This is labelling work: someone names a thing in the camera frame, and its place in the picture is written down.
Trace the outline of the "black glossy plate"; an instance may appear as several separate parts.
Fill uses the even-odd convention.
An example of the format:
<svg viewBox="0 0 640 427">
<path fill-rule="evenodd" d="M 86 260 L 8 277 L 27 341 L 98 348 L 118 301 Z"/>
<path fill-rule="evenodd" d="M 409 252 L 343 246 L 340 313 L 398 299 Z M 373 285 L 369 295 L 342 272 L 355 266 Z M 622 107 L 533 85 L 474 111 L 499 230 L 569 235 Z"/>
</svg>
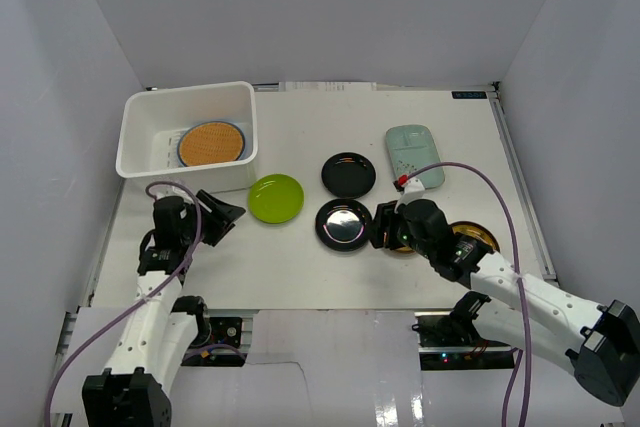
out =
<svg viewBox="0 0 640 427">
<path fill-rule="evenodd" d="M 315 233 L 327 248 L 349 253 L 363 248 L 370 239 L 372 216 L 361 202 L 334 199 L 325 203 L 315 217 Z"/>
</svg>

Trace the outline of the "green round plate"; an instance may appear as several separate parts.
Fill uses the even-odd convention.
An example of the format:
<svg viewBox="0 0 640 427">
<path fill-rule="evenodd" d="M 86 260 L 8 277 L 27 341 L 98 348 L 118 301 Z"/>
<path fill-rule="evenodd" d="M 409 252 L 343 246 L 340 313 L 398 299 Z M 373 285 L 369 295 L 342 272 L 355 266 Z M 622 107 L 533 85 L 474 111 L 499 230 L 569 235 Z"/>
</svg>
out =
<svg viewBox="0 0 640 427">
<path fill-rule="evenodd" d="M 304 206 L 301 184 L 285 174 L 270 174 L 257 180 L 248 193 L 248 208 L 261 222 L 282 224 L 294 219 Z"/>
</svg>

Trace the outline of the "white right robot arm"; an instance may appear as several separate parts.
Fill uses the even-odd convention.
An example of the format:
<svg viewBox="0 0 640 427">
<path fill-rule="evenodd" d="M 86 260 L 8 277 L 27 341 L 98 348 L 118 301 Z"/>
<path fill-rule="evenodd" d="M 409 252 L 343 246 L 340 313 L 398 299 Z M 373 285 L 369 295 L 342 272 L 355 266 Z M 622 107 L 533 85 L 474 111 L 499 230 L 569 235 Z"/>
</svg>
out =
<svg viewBox="0 0 640 427">
<path fill-rule="evenodd" d="M 589 301 L 517 273 L 489 244 L 455 231 L 434 202 L 378 205 L 371 244 L 409 248 L 441 277 L 467 288 L 451 313 L 459 343 L 472 346 L 483 338 L 543 358 L 615 407 L 638 383 L 639 319 L 629 305 Z"/>
</svg>

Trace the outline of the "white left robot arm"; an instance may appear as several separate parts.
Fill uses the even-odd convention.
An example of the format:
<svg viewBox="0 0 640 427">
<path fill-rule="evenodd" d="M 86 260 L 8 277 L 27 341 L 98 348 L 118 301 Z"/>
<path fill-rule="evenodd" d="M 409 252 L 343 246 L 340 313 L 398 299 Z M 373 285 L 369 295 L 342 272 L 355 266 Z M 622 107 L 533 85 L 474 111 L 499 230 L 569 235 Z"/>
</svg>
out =
<svg viewBox="0 0 640 427">
<path fill-rule="evenodd" d="M 176 373 L 188 351 L 211 340 L 204 299 L 182 293 L 194 250 L 216 246 L 245 212 L 203 190 L 155 199 L 153 227 L 139 246 L 136 308 L 102 372 L 82 386 L 89 425 L 171 424 Z"/>
</svg>

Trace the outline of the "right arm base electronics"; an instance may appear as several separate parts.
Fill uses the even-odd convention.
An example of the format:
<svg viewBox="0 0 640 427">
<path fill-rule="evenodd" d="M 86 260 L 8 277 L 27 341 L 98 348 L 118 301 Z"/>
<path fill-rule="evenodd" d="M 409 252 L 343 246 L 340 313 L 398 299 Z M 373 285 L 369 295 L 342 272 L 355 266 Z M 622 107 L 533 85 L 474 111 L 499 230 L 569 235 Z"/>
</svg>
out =
<svg viewBox="0 0 640 427">
<path fill-rule="evenodd" d="M 482 338 L 474 321 L 487 295 L 466 293 L 450 310 L 415 314 L 411 326 L 417 335 L 423 372 L 508 370 L 515 366 L 514 351 L 507 344 Z"/>
</svg>

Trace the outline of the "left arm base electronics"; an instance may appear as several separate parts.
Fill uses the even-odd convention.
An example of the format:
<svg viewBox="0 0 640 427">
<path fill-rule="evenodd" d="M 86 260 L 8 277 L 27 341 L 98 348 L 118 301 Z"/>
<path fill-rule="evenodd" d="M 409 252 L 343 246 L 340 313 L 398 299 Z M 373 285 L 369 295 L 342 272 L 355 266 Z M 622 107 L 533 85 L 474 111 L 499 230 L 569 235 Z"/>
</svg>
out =
<svg viewBox="0 0 640 427">
<path fill-rule="evenodd" d="M 183 367 L 226 368 L 242 367 L 248 354 L 252 321 L 242 317 L 210 317 L 208 349 L 186 356 Z"/>
</svg>

